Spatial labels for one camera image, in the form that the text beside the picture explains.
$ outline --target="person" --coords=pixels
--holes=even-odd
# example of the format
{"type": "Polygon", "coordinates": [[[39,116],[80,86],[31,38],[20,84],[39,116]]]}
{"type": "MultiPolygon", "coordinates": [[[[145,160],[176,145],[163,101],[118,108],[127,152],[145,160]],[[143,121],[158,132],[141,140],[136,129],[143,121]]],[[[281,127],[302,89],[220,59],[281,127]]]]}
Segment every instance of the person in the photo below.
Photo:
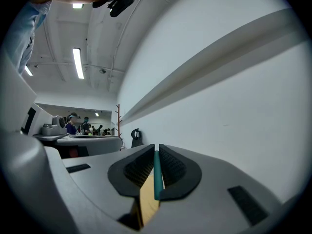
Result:
{"type": "Polygon", "coordinates": [[[89,124],[89,133],[88,133],[88,135],[92,135],[92,126],[91,126],[91,124],[89,124]]]}
{"type": "Polygon", "coordinates": [[[89,135],[89,125],[88,125],[89,117],[84,118],[84,122],[81,125],[81,130],[84,131],[83,135],[89,135]]]}
{"type": "Polygon", "coordinates": [[[97,135],[101,136],[101,129],[103,128],[103,125],[100,125],[99,128],[97,129],[97,135]]]}
{"type": "Polygon", "coordinates": [[[67,129],[67,132],[70,134],[70,135],[75,135],[76,132],[77,132],[77,129],[75,127],[75,123],[77,122],[78,120],[78,115],[73,112],[71,113],[68,117],[68,122],[66,124],[66,129],[67,129]]]}
{"type": "MultiPolygon", "coordinates": [[[[92,3],[99,6],[108,0],[56,0],[66,3],[92,3]]],[[[21,9],[8,30],[2,47],[0,59],[5,59],[21,75],[34,47],[34,31],[39,28],[48,14],[52,0],[30,0],[21,9]]]]}

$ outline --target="sleeve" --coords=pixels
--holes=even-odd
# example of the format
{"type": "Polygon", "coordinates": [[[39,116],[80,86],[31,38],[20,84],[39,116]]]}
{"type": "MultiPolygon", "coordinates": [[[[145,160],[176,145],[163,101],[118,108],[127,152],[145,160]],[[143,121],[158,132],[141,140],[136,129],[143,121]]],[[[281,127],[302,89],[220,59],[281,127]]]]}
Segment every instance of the sleeve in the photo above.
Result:
{"type": "Polygon", "coordinates": [[[25,55],[24,51],[27,49],[34,33],[37,16],[39,14],[46,15],[50,6],[51,1],[44,4],[32,4],[28,2],[12,22],[3,40],[0,55],[8,58],[19,73],[20,70],[23,72],[24,68],[24,66],[20,68],[22,58],[24,59],[23,63],[26,63],[28,61],[27,58],[30,58],[31,55],[32,47],[25,55]]]}
{"type": "Polygon", "coordinates": [[[35,38],[35,34],[33,33],[33,35],[29,38],[29,40],[30,40],[29,44],[28,44],[27,48],[25,49],[25,51],[21,57],[21,60],[19,63],[19,69],[18,69],[19,74],[23,73],[27,62],[29,61],[29,59],[31,57],[31,54],[32,54],[33,48],[34,48],[34,38],[35,38]]]}
{"type": "Polygon", "coordinates": [[[70,123],[67,123],[65,127],[67,129],[67,132],[70,134],[70,126],[69,125],[70,125],[70,123]]]}
{"type": "Polygon", "coordinates": [[[72,134],[73,134],[73,135],[75,135],[75,134],[76,134],[76,132],[77,132],[76,127],[75,127],[75,126],[72,126],[72,134]]]}

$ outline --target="coat rack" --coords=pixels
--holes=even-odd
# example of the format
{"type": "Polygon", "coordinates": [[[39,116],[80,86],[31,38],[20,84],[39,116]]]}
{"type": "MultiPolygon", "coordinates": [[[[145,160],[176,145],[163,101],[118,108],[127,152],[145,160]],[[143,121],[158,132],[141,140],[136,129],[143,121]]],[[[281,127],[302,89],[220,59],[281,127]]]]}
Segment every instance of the coat rack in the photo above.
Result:
{"type": "Polygon", "coordinates": [[[118,114],[118,129],[117,129],[117,131],[118,131],[118,137],[120,137],[122,134],[122,133],[120,133],[120,123],[122,122],[122,120],[120,120],[120,117],[121,117],[120,116],[120,104],[116,105],[116,107],[118,108],[118,112],[115,111],[118,114]]]}

